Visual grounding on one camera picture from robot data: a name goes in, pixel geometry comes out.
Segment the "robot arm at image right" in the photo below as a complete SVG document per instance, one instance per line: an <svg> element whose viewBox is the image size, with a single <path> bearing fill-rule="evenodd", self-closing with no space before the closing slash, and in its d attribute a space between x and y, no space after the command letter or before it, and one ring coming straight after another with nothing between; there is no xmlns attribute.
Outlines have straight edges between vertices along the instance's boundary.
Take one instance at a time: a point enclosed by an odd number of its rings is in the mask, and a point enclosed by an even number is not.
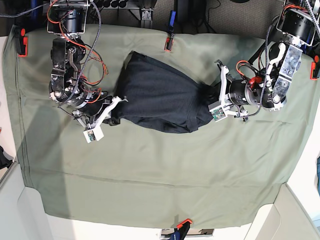
<svg viewBox="0 0 320 240"><path fill-rule="evenodd" d="M298 71L303 53L315 47L320 34L320 2L318 0L286 0L281 14L268 28L265 42L249 60L240 60L234 79L220 60L218 99L208 106L213 120L229 116L247 121L251 114L245 105L259 110L280 111L287 102L287 92Z"/></svg>

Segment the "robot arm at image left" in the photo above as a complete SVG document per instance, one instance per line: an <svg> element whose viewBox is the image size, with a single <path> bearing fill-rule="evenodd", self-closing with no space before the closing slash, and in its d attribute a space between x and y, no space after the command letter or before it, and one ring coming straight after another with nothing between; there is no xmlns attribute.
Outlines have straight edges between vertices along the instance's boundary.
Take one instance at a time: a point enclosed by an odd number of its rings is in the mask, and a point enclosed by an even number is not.
<svg viewBox="0 0 320 240"><path fill-rule="evenodd" d="M99 87L108 69L102 56L95 50L98 38L95 37L91 45L81 38L86 30L87 14L91 10L97 13L100 31L102 18L95 0L52 0L46 13L47 32L56 35L50 51L52 70L49 97L60 110L85 129L94 128L99 120L110 126L117 126L121 122L108 109L113 97ZM85 76L85 67L91 60L102 66L102 76L96 81Z"/></svg>

